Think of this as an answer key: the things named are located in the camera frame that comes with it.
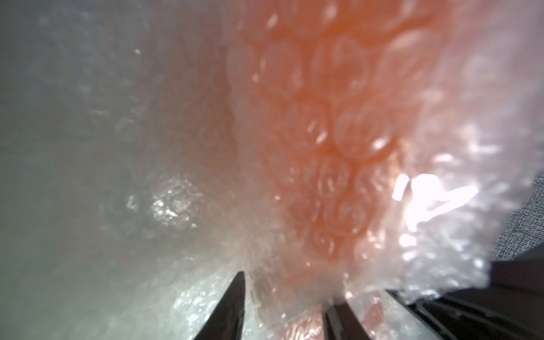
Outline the bubble wrap sheet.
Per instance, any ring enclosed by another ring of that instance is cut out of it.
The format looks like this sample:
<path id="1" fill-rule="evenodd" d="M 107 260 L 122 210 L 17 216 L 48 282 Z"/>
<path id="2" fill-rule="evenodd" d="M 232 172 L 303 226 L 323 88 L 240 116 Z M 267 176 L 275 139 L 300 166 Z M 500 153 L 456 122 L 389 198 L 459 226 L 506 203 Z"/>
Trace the bubble wrap sheet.
<path id="1" fill-rule="evenodd" d="M 282 1 L 1 3 L 1 338 L 190 339 L 246 271 L 245 339 L 303 299 L 273 238 L 327 205 L 296 158 Z"/>

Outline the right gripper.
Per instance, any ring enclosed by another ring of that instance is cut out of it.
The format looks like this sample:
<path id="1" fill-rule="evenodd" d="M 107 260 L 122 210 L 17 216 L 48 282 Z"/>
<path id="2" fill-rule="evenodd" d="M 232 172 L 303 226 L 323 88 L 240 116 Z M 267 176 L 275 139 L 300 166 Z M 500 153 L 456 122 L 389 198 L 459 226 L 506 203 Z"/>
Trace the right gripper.
<path id="1" fill-rule="evenodd" d="M 486 288 L 411 304 L 397 291 L 389 295 L 439 339 L 542 339 L 543 247 L 494 262 Z"/>

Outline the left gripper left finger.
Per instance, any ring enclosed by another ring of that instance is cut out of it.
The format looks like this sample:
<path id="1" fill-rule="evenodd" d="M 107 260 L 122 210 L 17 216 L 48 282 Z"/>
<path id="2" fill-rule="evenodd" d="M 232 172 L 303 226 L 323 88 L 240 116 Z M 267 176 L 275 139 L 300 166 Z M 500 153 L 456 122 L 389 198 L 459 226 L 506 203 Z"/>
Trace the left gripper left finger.
<path id="1" fill-rule="evenodd" d="M 239 271 L 194 340 L 241 340 L 245 298 L 245 272 Z"/>

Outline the orange wine glass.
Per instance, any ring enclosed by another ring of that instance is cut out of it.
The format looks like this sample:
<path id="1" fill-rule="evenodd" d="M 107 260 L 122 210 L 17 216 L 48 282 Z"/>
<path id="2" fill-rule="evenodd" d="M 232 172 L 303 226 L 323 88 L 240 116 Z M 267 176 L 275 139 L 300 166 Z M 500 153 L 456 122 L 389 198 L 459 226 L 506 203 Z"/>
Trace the orange wine glass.
<path id="1" fill-rule="evenodd" d="M 543 168 L 542 1 L 224 1 L 253 301 L 321 339 L 431 339 L 404 303 L 490 282 Z"/>

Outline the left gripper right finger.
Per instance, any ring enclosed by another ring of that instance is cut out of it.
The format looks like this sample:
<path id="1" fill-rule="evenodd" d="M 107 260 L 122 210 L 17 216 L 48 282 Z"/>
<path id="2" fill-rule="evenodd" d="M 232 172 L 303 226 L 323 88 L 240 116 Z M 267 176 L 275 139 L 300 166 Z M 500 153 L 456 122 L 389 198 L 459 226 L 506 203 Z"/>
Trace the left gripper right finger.
<path id="1" fill-rule="evenodd" d="M 324 340 L 371 340 L 347 301 L 322 306 Z"/>

